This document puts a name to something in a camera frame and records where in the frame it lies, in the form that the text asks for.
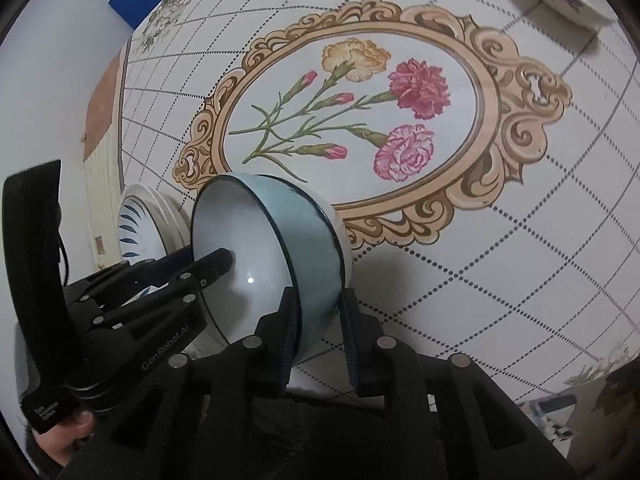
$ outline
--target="carnation illustration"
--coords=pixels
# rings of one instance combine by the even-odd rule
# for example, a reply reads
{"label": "carnation illustration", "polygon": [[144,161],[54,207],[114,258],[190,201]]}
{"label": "carnation illustration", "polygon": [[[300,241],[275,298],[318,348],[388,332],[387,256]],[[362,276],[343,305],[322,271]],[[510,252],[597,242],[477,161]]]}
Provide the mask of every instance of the carnation illustration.
{"label": "carnation illustration", "polygon": [[400,63],[391,79],[389,89],[398,98],[400,108],[411,108],[415,119],[433,119],[449,106],[447,80],[441,75],[439,66],[429,66],[413,57]]}
{"label": "carnation illustration", "polygon": [[[330,75],[322,85],[316,82],[318,72],[308,70],[304,75],[299,75],[284,94],[278,92],[278,102],[271,111],[252,105],[260,115],[260,122],[256,126],[228,132],[230,136],[260,135],[256,148],[242,163],[263,158],[290,176],[306,182],[287,165],[288,157],[315,156],[327,160],[345,160],[349,152],[347,146],[322,142],[323,132],[342,131],[367,141],[376,149],[376,153],[372,153],[372,166],[378,177],[403,182],[409,176],[420,173],[434,152],[434,134],[423,124],[402,124],[384,134],[372,130],[365,123],[345,123],[343,116],[346,117],[352,110],[371,110],[374,106],[396,102],[397,108],[384,108],[386,112],[382,113],[398,113],[394,108],[410,108],[416,119],[433,119],[450,105],[447,82],[440,67],[411,58],[398,64],[387,76],[390,80],[389,90],[360,97],[353,91],[329,92],[338,83],[340,88],[344,88],[345,82],[359,84],[377,73],[385,72],[386,62],[390,58],[388,51],[371,40],[348,38],[325,46],[321,66]],[[294,105],[295,111],[286,111],[286,108]],[[309,137],[317,141],[310,144]]]}
{"label": "carnation illustration", "polygon": [[403,182],[420,173],[433,155],[433,132],[423,124],[403,124],[389,133],[386,144],[376,153],[373,171],[385,180]]}

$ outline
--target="yellow carnation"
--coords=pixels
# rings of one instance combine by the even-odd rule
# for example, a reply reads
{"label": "yellow carnation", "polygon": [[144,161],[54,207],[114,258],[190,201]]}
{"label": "yellow carnation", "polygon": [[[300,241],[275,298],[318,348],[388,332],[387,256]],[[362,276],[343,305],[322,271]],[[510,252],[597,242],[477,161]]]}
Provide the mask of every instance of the yellow carnation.
{"label": "yellow carnation", "polygon": [[386,70],[386,62],[391,58],[384,48],[371,40],[349,38],[322,50],[322,69],[332,72],[342,62],[353,63],[354,68],[346,75],[348,81],[359,83],[372,75]]}

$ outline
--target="wall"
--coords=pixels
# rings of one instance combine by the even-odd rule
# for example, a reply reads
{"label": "wall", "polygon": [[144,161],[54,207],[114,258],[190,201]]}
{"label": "wall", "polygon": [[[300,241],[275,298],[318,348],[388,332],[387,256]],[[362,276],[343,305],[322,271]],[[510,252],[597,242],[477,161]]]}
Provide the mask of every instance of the wall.
{"label": "wall", "polygon": [[[95,85],[131,34],[109,0],[31,0],[0,45],[0,182],[60,158],[61,234],[70,280],[94,272],[81,136]],[[0,258],[0,410],[22,442],[14,307]]]}

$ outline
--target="finger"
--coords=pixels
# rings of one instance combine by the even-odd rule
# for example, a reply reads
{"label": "finger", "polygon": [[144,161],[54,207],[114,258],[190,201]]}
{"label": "finger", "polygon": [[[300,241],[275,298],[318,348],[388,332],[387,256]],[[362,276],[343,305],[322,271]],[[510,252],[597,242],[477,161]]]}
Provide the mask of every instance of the finger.
{"label": "finger", "polygon": [[89,436],[94,427],[94,416],[90,412],[77,412],[61,420],[46,433],[34,431],[33,434],[40,449],[65,466],[71,460],[73,442]]}

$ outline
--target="red flower pattern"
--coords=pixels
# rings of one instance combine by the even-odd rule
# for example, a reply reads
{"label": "red flower pattern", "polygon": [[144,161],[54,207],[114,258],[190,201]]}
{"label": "red flower pattern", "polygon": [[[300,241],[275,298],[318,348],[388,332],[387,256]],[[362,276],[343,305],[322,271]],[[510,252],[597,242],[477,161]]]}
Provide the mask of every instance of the red flower pattern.
{"label": "red flower pattern", "polygon": [[339,105],[344,105],[350,103],[351,101],[353,101],[353,94],[342,93],[335,96],[335,102]]}
{"label": "red flower pattern", "polygon": [[389,89],[398,98],[398,107],[411,108],[416,119],[433,119],[451,104],[447,80],[440,75],[439,66],[429,66],[413,57],[400,63],[391,79]]}
{"label": "red flower pattern", "polygon": [[318,72],[316,72],[315,70],[311,70],[310,72],[307,72],[305,75],[302,76],[302,79],[300,80],[302,87],[303,88],[308,87],[317,76],[318,76]]}
{"label": "red flower pattern", "polygon": [[324,150],[324,158],[346,158],[347,149],[344,146],[331,146]]}
{"label": "red flower pattern", "polygon": [[389,133],[386,144],[376,153],[373,171],[384,180],[402,182],[420,173],[433,155],[433,132],[423,124],[404,124]]}

